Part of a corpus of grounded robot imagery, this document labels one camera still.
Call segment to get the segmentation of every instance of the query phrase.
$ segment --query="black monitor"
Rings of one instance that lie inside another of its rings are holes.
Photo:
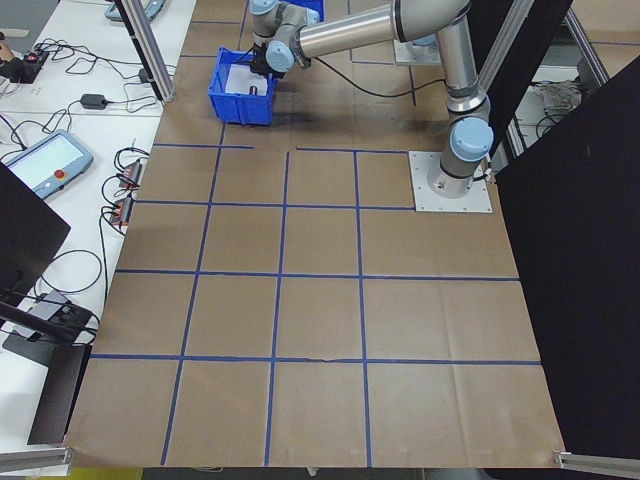
[[[11,335],[4,347],[32,358],[28,351],[37,350],[36,344],[73,343],[77,327],[47,322],[16,308],[51,263],[70,227],[2,164],[0,226],[0,327],[9,321],[37,332],[30,342]]]

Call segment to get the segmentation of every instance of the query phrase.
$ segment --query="white tabletop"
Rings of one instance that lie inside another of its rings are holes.
[[[38,42],[46,39],[65,40],[70,45],[84,45],[96,55],[123,62],[139,63],[138,54],[129,38],[127,30],[120,22],[113,22],[104,16],[108,4],[79,3],[73,0],[61,0]],[[165,64],[169,73],[173,73],[180,57],[182,44],[189,25],[189,19],[195,6],[195,0],[167,0],[165,7],[151,23]],[[68,69],[81,55],[61,61],[53,61],[50,56],[33,85],[20,85],[12,95],[0,98],[2,112],[52,113],[65,108],[71,102],[79,100],[85,93],[102,94],[110,101],[125,101],[123,85],[138,82],[137,79],[123,80],[109,65],[99,61],[93,72],[88,75],[70,75]],[[116,65],[124,76],[138,73],[142,65]],[[72,71],[85,71],[89,63],[80,62]],[[151,87],[146,85],[127,87],[130,98],[153,96]],[[145,102],[130,105],[133,110]],[[124,105],[109,105],[100,114],[119,115]],[[81,112],[76,104],[73,111]],[[144,108],[137,115],[160,116],[162,106]]]
[[[184,37],[193,13],[195,0],[167,0],[163,11],[152,23],[154,34],[165,63],[176,65]],[[61,0],[58,8],[39,37],[64,39],[70,44],[86,45],[94,53],[122,61],[138,62],[137,53],[121,24],[104,17],[107,4],[94,5],[73,0]],[[71,76],[64,72],[75,60],[47,62],[34,85],[20,85],[12,95],[0,99],[0,113],[12,124],[23,120],[44,123],[50,114],[78,100],[84,93],[100,93],[108,100],[124,100],[124,81],[110,68],[98,65],[90,75]],[[126,74],[136,73],[139,67],[124,67]],[[131,98],[153,95],[149,86],[134,86]],[[105,204],[100,193],[104,180],[113,175],[115,152],[123,147],[136,146],[150,151],[160,123],[162,106],[145,108],[135,114],[127,113],[123,105],[110,105],[103,111],[86,111],[80,105],[71,107],[73,124],[70,133],[94,156],[87,172],[71,181],[46,202],[70,226],[71,232],[60,252],[87,249],[102,257],[98,216]],[[20,136],[27,145],[44,137],[40,128],[26,124]],[[9,143],[9,130],[0,123],[0,156],[16,149]],[[140,155],[123,154],[123,163],[135,161]],[[107,185],[107,195],[118,189],[117,181]],[[113,275],[122,237],[104,228],[109,278]],[[96,274],[97,264],[87,256],[70,256],[54,264],[47,271],[47,279],[63,289],[82,287]],[[90,309],[98,316],[104,304],[104,280],[79,295],[69,295],[74,303]],[[0,342],[6,335],[0,334]],[[46,377],[46,368],[0,349],[0,452],[38,450],[41,446],[27,446],[27,439]],[[66,467],[37,471],[15,472],[20,475],[65,475]]]
[[[12,122],[25,119],[44,121],[45,114],[4,114]],[[100,187],[106,178],[116,173],[113,156],[117,150],[135,144],[149,151],[153,144],[159,118],[113,117],[82,115],[74,118],[71,134],[94,156],[89,169],[71,181],[63,190],[50,196],[46,202],[70,226],[71,231],[60,252],[72,249],[87,249],[102,257],[98,216],[100,206],[105,204]],[[5,130],[0,130],[4,137]],[[23,140],[33,144],[43,137],[39,127],[29,124],[21,129]],[[14,147],[0,145],[0,155]],[[140,155],[124,155],[123,163],[135,161]],[[118,189],[118,182],[112,181],[105,189],[111,196]],[[109,278],[116,266],[123,239],[104,224],[105,249]],[[74,290],[87,285],[98,271],[97,263],[88,256],[70,256],[60,264],[47,270],[47,280],[59,288]],[[41,291],[49,288],[42,286]],[[102,314],[104,305],[104,280],[79,295],[67,295],[74,303],[88,308],[96,315]],[[5,334],[0,334],[0,342]],[[0,452],[26,451],[40,447],[26,445],[35,415],[40,393],[46,376],[46,368],[0,349]],[[64,474],[65,469],[55,469],[47,474]]]

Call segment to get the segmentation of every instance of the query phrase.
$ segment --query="grid of blue tape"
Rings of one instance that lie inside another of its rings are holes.
[[[167,423],[167,430],[164,441],[164,448],[162,452],[161,464],[165,465],[167,456],[169,453],[171,443],[171,433],[173,429],[173,421],[176,413],[176,405],[178,402],[178,394],[180,390],[180,382],[182,379],[182,367],[185,361],[191,362],[263,362],[270,364],[269,373],[269,391],[268,391],[268,405],[267,405],[267,428],[265,438],[265,451],[264,451],[264,465],[269,466],[270,453],[271,453],[271,436],[272,436],[272,419],[274,408],[274,389],[275,389],[275,376],[276,366],[279,363],[325,363],[325,364],[359,364],[362,365],[363,375],[363,398],[364,398],[364,418],[365,418],[365,446],[366,446],[366,461],[367,466],[373,466],[372,458],[372,445],[371,445],[371,420],[369,414],[369,384],[368,384],[368,366],[372,364],[398,364],[398,365],[522,365],[522,366],[538,366],[539,361],[517,361],[517,360],[439,360],[439,359],[374,359],[369,358],[367,355],[367,343],[366,343],[366,318],[364,308],[364,288],[365,280],[404,280],[404,281],[485,281],[485,282],[518,282],[516,277],[441,277],[441,276],[392,276],[392,275],[365,275],[362,258],[362,229],[361,229],[361,211],[363,210],[399,210],[399,211],[413,211],[413,207],[370,207],[360,205],[360,183],[358,172],[358,153],[380,153],[380,154],[407,154],[406,151],[397,150],[358,150],[358,149],[327,149],[327,148],[298,148],[299,151],[334,151],[334,152],[348,152],[353,155],[353,169],[355,178],[355,205],[295,205],[288,203],[288,184],[289,184],[289,169],[290,169],[290,153],[287,152],[285,158],[285,179],[284,179],[284,191],[282,196],[282,203],[277,204],[256,204],[256,203],[228,203],[228,202],[215,202],[215,188],[218,179],[218,169],[220,166],[220,156],[225,149],[251,149],[252,147],[223,145],[224,136],[226,132],[226,125],[222,129],[220,144],[218,145],[176,145],[176,144],[162,144],[158,143],[156,147],[180,147],[180,148],[211,148],[216,149],[216,168],[214,170],[213,179],[211,183],[211,189],[209,192],[209,198],[206,202],[181,202],[171,200],[140,200],[138,203],[146,204],[159,204],[159,205],[202,205],[207,207],[207,214],[205,217],[205,224],[203,228],[200,250],[198,253],[197,266],[195,270],[149,270],[149,269],[118,269],[120,274],[154,274],[154,275],[177,275],[188,274],[194,276],[193,287],[191,291],[191,297],[189,300],[189,308],[187,319],[185,323],[185,329],[183,333],[182,345],[179,355],[119,355],[119,354],[95,354],[92,358],[96,359],[113,359],[113,360],[174,360],[178,362],[178,368],[176,373],[176,379],[173,389],[173,397],[171,401],[171,409],[169,415],[169,421]],[[202,259],[204,256],[205,243],[207,237],[207,231],[209,223],[211,221],[211,214],[213,209],[220,206],[240,206],[240,207],[271,207],[282,208],[282,225],[280,234],[280,249],[278,260],[277,272],[227,272],[227,271],[206,271],[202,270]],[[306,273],[285,273],[283,272],[284,254],[285,254],[285,236],[286,236],[286,222],[287,222],[287,210],[290,208],[324,208],[324,209],[351,209],[356,213],[356,228],[357,228],[357,251],[358,251],[358,273],[353,275],[331,275],[331,274],[306,274]],[[277,280],[276,283],[276,299],[275,299],[275,313],[273,319],[273,337],[271,346],[271,356],[269,357],[235,357],[235,356],[199,356],[199,355],[187,355],[186,346],[189,336],[189,329],[191,325],[191,318],[195,304],[196,292],[200,277],[202,276],[232,276],[232,277],[270,277]],[[343,359],[317,359],[317,358],[290,358],[279,357],[277,355],[277,340],[278,340],[278,320],[280,313],[280,290],[283,278],[315,278],[315,279],[352,279],[358,280],[359,285],[359,304],[360,304],[360,328],[362,336],[362,357],[361,358],[343,358]]]

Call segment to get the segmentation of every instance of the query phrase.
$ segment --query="brown paper surface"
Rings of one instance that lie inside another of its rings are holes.
[[[496,187],[490,215],[412,210],[406,152],[442,148],[442,85],[374,99],[314,63],[270,127],[224,126],[211,56],[247,48],[242,15],[196,7],[184,53],[208,56],[178,65],[70,426],[79,462],[552,467]],[[390,48],[327,60],[386,92],[442,75]]]

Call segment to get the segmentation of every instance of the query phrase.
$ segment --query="blue plastic bin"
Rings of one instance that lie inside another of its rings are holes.
[[[323,0],[285,0],[288,3],[294,5],[300,5],[301,7],[310,8],[320,14],[320,21],[324,22],[324,1]]]
[[[209,85],[209,98],[218,118],[224,122],[242,125],[269,125],[273,117],[273,95],[278,80],[269,75],[266,95],[225,93],[229,70],[238,60],[250,61],[253,54],[235,52],[220,47],[216,68]]]

